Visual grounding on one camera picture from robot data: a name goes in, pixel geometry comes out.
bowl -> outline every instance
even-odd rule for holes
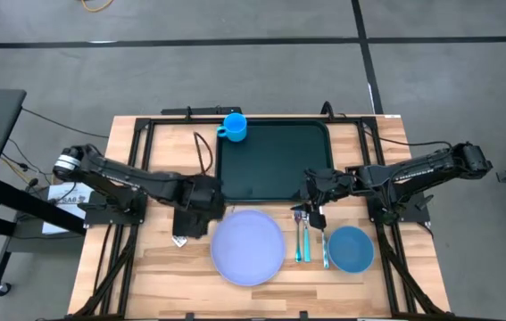
[[[374,244],[355,226],[338,228],[328,241],[328,255],[332,263],[347,273],[361,273],[374,260]]]

blue mug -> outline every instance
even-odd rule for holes
[[[223,126],[217,127],[217,136],[226,137],[231,142],[240,142],[246,137],[246,117],[233,112],[225,117]]]

gray floor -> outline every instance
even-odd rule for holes
[[[372,37],[506,36],[505,1],[361,6]],[[340,0],[116,0],[96,14],[75,0],[0,0],[0,42],[355,35],[350,2]],[[402,114],[410,141],[469,140],[496,170],[506,169],[506,44],[373,45],[371,53],[385,112]],[[357,45],[0,50],[1,87],[26,89],[26,108],[100,134],[114,115],[187,105],[312,113],[329,100],[338,112],[372,111]],[[105,147],[103,139],[28,114],[12,138],[42,169],[64,146]],[[12,146],[6,152],[18,158]],[[0,178],[22,186],[2,165]],[[506,185],[492,173],[433,194],[435,246],[452,310],[506,318]],[[0,298],[0,320],[64,315],[78,263],[77,252],[14,255],[5,279],[16,287]]]

wooden table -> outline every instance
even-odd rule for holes
[[[134,116],[114,118],[106,148],[108,158],[128,162],[135,120]],[[380,136],[406,141],[401,118],[377,116],[377,123]],[[153,136],[150,170],[197,173],[199,161],[192,133],[197,131],[202,134],[214,154],[215,127],[157,126]],[[332,124],[328,125],[328,130],[336,169],[343,170],[348,165],[363,163],[358,133],[354,125]],[[141,162],[144,148],[143,135],[144,133],[140,140],[137,166]],[[371,142],[369,148],[372,159],[375,159]],[[409,159],[411,156],[407,146],[382,142],[382,148],[388,164]],[[206,152],[203,157],[207,163]],[[212,168],[210,175],[214,175],[214,166]],[[324,207],[328,219],[328,236],[337,227],[350,225],[363,229],[374,241],[376,258],[368,271],[358,275],[346,274],[332,264],[329,270],[324,269],[320,233],[312,228],[310,229],[312,261],[310,263],[294,261],[295,222],[290,205],[271,203],[228,206],[226,215],[231,215],[234,210],[246,208],[256,208],[269,213],[277,221],[286,238],[286,259],[280,272],[266,284],[239,287],[225,281],[212,264],[210,240],[216,223],[211,222],[209,235],[200,240],[189,239],[185,246],[178,248],[171,240],[173,208],[150,201],[145,223],[139,228],[126,318],[184,317],[187,312],[195,312],[195,317],[209,318],[298,317],[301,310],[307,310],[310,317],[389,317],[376,230],[368,220],[365,200],[348,197]],[[448,309],[444,283],[431,236],[417,224],[403,223],[400,224],[400,228],[411,274],[436,305],[441,309]],[[105,230],[106,226],[96,226],[87,231],[69,313],[81,308],[92,294]],[[128,234],[124,233],[122,244],[125,243]],[[105,275],[111,243],[109,240],[102,276]],[[118,286],[113,287],[110,312],[117,310],[120,280],[121,276],[118,276],[114,283]],[[394,281],[400,309],[405,310],[401,279],[395,271]]]

tray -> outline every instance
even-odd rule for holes
[[[228,202],[294,201],[305,169],[334,167],[323,122],[247,121],[244,141],[217,138],[215,175]]]

